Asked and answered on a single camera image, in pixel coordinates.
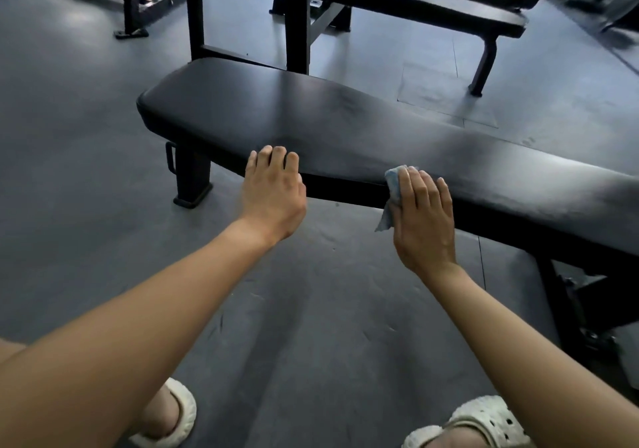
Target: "person's right arm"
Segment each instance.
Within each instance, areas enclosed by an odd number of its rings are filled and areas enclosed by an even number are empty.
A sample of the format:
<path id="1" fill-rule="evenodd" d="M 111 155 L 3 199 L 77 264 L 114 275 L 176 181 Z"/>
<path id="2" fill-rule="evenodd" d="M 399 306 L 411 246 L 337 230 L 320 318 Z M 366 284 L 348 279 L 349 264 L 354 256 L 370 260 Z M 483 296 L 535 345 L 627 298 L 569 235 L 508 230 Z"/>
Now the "person's right arm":
<path id="1" fill-rule="evenodd" d="M 539 447 L 639 446 L 639 408 L 555 347 L 456 264 L 443 179 L 401 170 L 397 252 L 446 310 Z"/>

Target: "bench handle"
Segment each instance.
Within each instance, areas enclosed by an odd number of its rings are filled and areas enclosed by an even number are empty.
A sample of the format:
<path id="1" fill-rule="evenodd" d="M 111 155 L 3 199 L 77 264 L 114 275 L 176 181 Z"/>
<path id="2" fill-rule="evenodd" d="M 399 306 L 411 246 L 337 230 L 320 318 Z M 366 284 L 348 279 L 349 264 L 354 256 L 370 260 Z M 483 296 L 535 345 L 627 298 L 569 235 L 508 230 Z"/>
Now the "bench handle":
<path id="1" fill-rule="evenodd" d="M 173 149 L 176 148 L 173 142 L 166 142 L 166 164 L 169 166 L 169 170 L 172 174 L 175 174 L 175 165 L 173 164 Z"/>

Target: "person's left hand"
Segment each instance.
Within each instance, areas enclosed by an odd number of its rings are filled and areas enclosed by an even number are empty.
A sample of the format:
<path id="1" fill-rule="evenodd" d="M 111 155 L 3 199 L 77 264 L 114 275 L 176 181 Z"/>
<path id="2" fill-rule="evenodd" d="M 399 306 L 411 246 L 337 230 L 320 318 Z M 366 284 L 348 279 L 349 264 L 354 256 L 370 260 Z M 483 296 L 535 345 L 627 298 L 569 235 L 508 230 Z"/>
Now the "person's left hand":
<path id="1" fill-rule="evenodd" d="M 291 236 L 306 215 L 306 186 L 298 172 L 299 162 L 297 153 L 286 155 L 284 147 L 267 145 L 260 153 L 251 152 L 246 164 L 240 219 L 272 244 Z"/>

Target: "person's left arm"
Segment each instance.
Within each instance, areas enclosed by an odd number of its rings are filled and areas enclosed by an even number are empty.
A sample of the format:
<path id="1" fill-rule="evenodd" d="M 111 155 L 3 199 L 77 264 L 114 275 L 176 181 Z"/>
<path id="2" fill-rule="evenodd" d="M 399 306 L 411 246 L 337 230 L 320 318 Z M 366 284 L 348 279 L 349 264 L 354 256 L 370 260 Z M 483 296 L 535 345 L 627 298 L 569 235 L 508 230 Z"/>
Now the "person's left arm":
<path id="1" fill-rule="evenodd" d="M 3 446 L 115 444 L 242 276 L 304 218 L 299 158 L 284 167 L 285 156 L 251 154 L 243 212 L 212 242 L 0 365 Z"/>

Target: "hand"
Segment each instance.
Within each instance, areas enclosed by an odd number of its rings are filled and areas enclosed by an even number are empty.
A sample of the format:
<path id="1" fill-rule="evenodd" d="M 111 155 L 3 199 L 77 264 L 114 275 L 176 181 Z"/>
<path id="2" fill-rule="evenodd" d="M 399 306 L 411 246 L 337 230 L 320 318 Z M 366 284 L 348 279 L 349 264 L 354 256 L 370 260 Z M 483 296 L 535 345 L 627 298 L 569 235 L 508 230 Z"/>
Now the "hand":
<path id="1" fill-rule="evenodd" d="M 456 266 L 452 198 L 440 177 L 437 184 L 423 170 L 399 171 L 402 207 L 393 206 L 394 243 L 409 270 L 429 283 Z"/>
<path id="2" fill-rule="evenodd" d="M 267 145 L 260 153 L 251 152 L 246 164 L 240 219 L 273 245 L 291 236 L 306 215 L 306 186 L 298 172 L 299 162 L 297 153 L 286 156 L 284 147 Z"/>

